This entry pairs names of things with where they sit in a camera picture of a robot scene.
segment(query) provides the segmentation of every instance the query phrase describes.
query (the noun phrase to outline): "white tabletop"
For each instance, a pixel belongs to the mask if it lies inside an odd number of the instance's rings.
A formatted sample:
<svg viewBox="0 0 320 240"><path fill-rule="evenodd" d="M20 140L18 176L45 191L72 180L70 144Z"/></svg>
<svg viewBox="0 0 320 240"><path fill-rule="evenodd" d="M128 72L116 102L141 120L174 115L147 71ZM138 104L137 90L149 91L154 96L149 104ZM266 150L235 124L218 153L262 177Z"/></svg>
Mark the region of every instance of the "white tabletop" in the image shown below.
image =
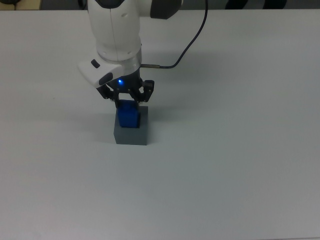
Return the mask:
<svg viewBox="0 0 320 240"><path fill-rule="evenodd" d="M143 62L173 64L203 11L141 19ZM320 11L210 11L155 80L150 145L77 70L86 11L0 13L1 240L320 235Z"/></svg>

